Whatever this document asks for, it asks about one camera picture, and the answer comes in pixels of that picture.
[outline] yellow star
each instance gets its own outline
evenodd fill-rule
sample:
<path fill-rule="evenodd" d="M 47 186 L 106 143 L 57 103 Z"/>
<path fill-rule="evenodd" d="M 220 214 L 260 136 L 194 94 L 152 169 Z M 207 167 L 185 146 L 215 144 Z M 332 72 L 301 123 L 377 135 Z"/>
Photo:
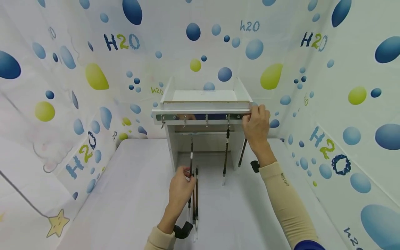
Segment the yellow star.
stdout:
<path fill-rule="evenodd" d="M 61 236 L 64 226 L 70 221 L 70 219 L 64 217 L 64 209 L 61 209 L 57 216 L 49 217 L 51 228 L 46 238 L 56 234 L 58 237 Z"/>

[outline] blue cuff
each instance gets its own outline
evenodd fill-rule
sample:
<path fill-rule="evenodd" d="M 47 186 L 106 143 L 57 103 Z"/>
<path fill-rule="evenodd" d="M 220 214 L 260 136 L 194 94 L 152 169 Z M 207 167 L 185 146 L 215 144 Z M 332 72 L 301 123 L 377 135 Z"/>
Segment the blue cuff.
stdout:
<path fill-rule="evenodd" d="M 315 241 L 303 240 L 294 247 L 294 250 L 325 250 L 325 248 Z"/>

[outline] printed backdrop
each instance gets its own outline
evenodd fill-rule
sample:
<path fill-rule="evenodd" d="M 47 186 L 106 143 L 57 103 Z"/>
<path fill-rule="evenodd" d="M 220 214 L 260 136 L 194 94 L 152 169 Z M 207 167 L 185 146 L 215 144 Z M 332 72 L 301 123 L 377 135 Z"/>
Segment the printed backdrop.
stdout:
<path fill-rule="evenodd" d="M 400 250 L 397 1 L 3 0 L 0 246 L 54 250 L 168 79 L 239 76 L 336 229 Z"/>

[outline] yellow-green bubble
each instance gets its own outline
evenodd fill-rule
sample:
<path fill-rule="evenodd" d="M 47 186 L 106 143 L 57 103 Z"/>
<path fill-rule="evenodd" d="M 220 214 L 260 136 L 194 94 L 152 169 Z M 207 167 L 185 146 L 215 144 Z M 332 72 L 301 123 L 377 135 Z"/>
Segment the yellow-green bubble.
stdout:
<path fill-rule="evenodd" d="M 35 116 L 42 122 L 51 121 L 56 115 L 54 107 L 49 102 L 38 102 L 35 107 Z"/>
<path fill-rule="evenodd" d="M 85 70 L 86 80 L 95 90 L 107 90 L 110 88 L 106 76 L 101 68 L 95 63 L 89 63 Z"/>
<path fill-rule="evenodd" d="M 201 69 L 201 62 L 197 59 L 193 59 L 190 62 L 190 69 L 194 72 L 198 72 Z"/>
<path fill-rule="evenodd" d="M 128 126 L 132 125 L 132 123 L 130 122 L 130 120 L 126 117 L 122 118 L 122 120 L 124 121 L 124 123 Z"/>
<path fill-rule="evenodd" d="M 281 63 L 276 63 L 266 68 L 260 78 L 261 86 L 266 90 L 275 89 L 278 86 L 282 68 L 283 64 Z"/>
<path fill-rule="evenodd" d="M 123 140 L 125 140 L 125 139 L 127 139 L 128 138 L 128 135 L 126 134 L 126 133 L 121 133 L 120 134 L 120 140 L 121 141 L 123 141 Z"/>
<path fill-rule="evenodd" d="M 365 101 L 366 97 L 367 97 L 367 90 L 362 86 L 358 86 L 353 88 L 349 92 L 348 100 L 351 104 L 358 105 L 361 104 L 363 101 Z"/>

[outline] beige arm sleeve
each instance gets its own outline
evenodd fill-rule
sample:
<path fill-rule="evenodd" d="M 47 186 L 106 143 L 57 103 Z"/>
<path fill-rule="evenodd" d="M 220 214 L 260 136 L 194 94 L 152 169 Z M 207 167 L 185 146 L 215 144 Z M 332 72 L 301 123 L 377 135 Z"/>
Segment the beige arm sleeve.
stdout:
<path fill-rule="evenodd" d="M 311 218 L 278 162 L 259 169 L 272 208 L 292 249 L 303 240 L 318 242 Z"/>
<path fill-rule="evenodd" d="M 175 241 L 175 232 L 165 234 L 155 226 L 147 238 L 144 250 L 171 250 L 174 249 Z"/>

